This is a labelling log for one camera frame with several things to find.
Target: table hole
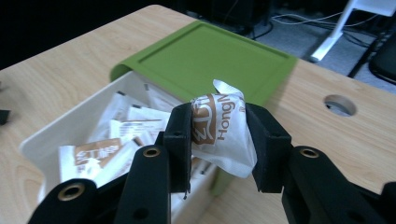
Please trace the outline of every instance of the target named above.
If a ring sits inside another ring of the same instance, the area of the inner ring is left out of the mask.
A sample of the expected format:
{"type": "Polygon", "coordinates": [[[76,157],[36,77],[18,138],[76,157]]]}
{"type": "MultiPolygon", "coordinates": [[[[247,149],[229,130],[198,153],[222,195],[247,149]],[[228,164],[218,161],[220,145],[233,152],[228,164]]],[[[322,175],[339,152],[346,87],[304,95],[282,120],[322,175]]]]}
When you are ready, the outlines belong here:
{"type": "Polygon", "coordinates": [[[350,117],[357,113],[355,104],[345,96],[328,95],[324,98],[324,104],[334,114],[342,117],[350,117]]]}

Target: chair leg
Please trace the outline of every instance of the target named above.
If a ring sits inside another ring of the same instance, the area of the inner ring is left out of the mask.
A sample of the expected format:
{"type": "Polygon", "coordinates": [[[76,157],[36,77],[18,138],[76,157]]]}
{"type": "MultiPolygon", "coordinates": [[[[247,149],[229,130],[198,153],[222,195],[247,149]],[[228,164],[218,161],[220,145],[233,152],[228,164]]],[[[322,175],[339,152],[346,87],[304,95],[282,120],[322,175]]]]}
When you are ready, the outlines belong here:
{"type": "Polygon", "coordinates": [[[355,64],[355,66],[352,68],[352,70],[349,72],[347,75],[348,77],[354,78],[359,70],[361,70],[361,67],[367,63],[367,61],[370,58],[370,55],[376,50],[377,46],[381,43],[381,40],[383,38],[384,34],[380,34],[370,45],[370,47],[361,55],[361,58],[358,60],[358,62],[355,64]]]}

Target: black cable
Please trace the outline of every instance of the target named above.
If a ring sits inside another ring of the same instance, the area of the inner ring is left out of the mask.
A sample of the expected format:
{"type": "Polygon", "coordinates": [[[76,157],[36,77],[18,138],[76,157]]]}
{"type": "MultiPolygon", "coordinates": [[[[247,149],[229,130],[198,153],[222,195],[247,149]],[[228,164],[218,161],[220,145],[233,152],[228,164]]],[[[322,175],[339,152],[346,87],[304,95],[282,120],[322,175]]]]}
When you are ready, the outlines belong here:
{"type": "Polygon", "coordinates": [[[226,14],[225,17],[224,17],[223,24],[225,24],[225,22],[227,21],[228,17],[230,16],[231,12],[232,12],[233,9],[235,8],[236,4],[238,4],[238,2],[239,2],[239,0],[235,0],[235,1],[233,2],[233,5],[231,6],[230,10],[228,10],[227,14],[226,14]]]}
{"type": "Polygon", "coordinates": [[[364,47],[364,48],[370,47],[370,44],[363,42],[362,40],[358,39],[354,35],[344,32],[344,37],[346,38],[347,41],[349,41],[352,44],[356,44],[356,45],[364,47]]]}
{"type": "Polygon", "coordinates": [[[262,36],[264,36],[264,35],[268,35],[268,34],[274,29],[274,24],[273,24],[271,21],[269,21],[269,22],[268,22],[268,25],[270,26],[270,27],[268,28],[268,30],[265,31],[264,33],[260,34],[260,35],[255,35],[255,33],[254,33],[254,28],[253,28],[253,37],[252,37],[251,39],[252,39],[252,40],[256,40],[257,38],[260,38],[260,37],[262,37],[262,36]]]}

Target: black chair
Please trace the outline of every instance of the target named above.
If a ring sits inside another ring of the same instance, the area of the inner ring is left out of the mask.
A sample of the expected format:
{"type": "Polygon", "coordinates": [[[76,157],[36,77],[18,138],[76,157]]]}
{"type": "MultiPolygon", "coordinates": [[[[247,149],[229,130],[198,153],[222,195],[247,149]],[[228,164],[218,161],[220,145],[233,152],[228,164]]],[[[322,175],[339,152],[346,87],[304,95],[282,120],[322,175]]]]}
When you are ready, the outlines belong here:
{"type": "Polygon", "coordinates": [[[396,84],[396,16],[393,15],[389,25],[370,47],[364,52],[353,67],[348,77],[354,77],[365,63],[373,75],[389,83],[396,84]]]}

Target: packet label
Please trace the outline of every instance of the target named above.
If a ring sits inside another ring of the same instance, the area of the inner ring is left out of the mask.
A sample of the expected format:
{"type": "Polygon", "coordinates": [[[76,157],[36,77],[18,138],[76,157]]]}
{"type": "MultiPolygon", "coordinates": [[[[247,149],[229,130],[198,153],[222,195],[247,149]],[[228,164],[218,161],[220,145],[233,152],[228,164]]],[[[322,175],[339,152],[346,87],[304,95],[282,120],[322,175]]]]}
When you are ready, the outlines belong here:
{"type": "Polygon", "coordinates": [[[104,168],[108,162],[119,152],[121,148],[120,139],[108,139],[76,147],[75,165],[86,164],[90,159],[98,160],[101,168],[104,168]]]}
{"type": "Polygon", "coordinates": [[[219,80],[218,94],[191,101],[192,155],[216,164],[224,171],[248,177],[257,162],[246,120],[244,95],[219,80]]]}

